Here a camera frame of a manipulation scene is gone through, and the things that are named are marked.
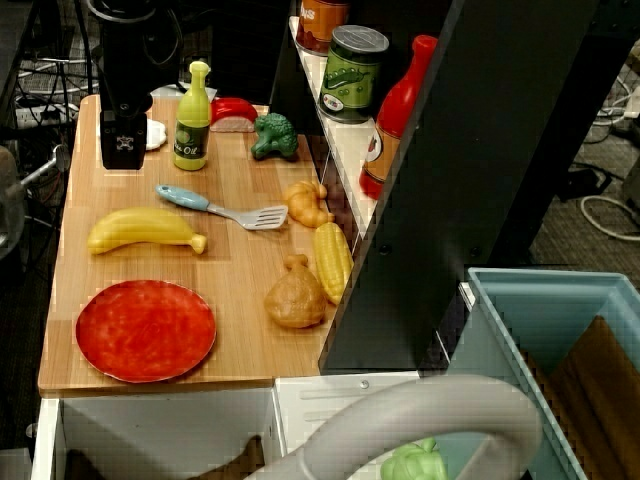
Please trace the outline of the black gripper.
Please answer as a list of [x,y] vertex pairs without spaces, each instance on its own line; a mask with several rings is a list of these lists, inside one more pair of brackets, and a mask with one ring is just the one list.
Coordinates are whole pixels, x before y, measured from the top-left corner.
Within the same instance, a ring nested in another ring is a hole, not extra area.
[[125,168],[140,170],[144,164],[147,116],[145,112],[123,117],[113,110],[100,113],[102,163],[107,170],[121,170],[125,154]]

